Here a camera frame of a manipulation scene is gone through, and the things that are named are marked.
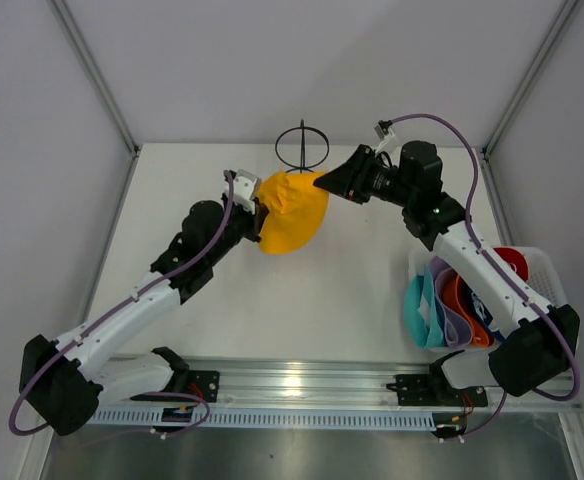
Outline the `lavender bucket hat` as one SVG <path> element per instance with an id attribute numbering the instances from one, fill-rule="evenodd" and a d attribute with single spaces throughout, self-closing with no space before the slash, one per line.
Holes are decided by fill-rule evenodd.
<path id="1" fill-rule="evenodd" d="M 428 269 L 434 283 L 435 305 L 443 328 L 445 345 L 453 349 L 469 345 L 474 332 L 456 303 L 457 272 L 437 256 L 429 262 Z"/>

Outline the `yellow bucket hat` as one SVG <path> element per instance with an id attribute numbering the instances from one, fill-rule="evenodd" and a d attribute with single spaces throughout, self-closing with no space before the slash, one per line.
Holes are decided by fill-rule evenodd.
<path id="1" fill-rule="evenodd" d="M 281 171 L 262 183 L 257 197 L 269 211 L 260 232 L 263 253 L 294 252 L 318 233 L 329 202 L 329 193 L 314 185 L 322 175 Z"/>

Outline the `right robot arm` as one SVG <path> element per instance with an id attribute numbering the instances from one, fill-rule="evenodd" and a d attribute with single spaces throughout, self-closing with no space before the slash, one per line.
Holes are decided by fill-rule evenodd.
<path id="1" fill-rule="evenodd" d="M 566 370 L 572 372 L 572 390 L 545 396 L 554 401 L 575 398 L 580 388 L 578 314 L 537 293 L 480 239 L 467 209 L 444 192 L 442 169 L 436 147 L 428 142 L 406 143 L 392 167 L 371 147 L 360 145 L 314 184 L 357 204 L 375 197 L 400 206 L 407 230 L 459 274 L 496 321 L 504 340 L 494 349 L 461 351 L 438 360 L 441 371 L 427 381 L 432 399 L 449 404 L 471 386 L 498 386 L 514 397 L 542 394 L 542 385 Z"/>

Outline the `teal bucket hat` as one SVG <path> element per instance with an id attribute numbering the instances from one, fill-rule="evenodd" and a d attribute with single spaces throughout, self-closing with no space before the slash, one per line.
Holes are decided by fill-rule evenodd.
<path id="1" fill-rule="evenodd" d="M 403 321 L 417 347 L 446 346 L 442 314 L 436 303 L 433 277 L 427 267 L 410 280 L 403 300 Z"/>

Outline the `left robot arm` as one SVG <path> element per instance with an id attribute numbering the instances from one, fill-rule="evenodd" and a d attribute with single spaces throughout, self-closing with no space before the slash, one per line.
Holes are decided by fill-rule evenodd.
<path id="1" fill-rule="evenodd" d="M 46 427 L 66 436 L 108 403 L 181 398 L 189 366 L 169 348 L 157 347 L 121 365 L 110 359 L 153 321 L 198 293 L 242 240 L 260 242 L 267 216 L 259 200 L 248 208 L 228 198 L 195 203 L 180 232 L 121 303 L 55 339 L 37 335 L 26 343 L 17 402 L 28 403 Z"/>

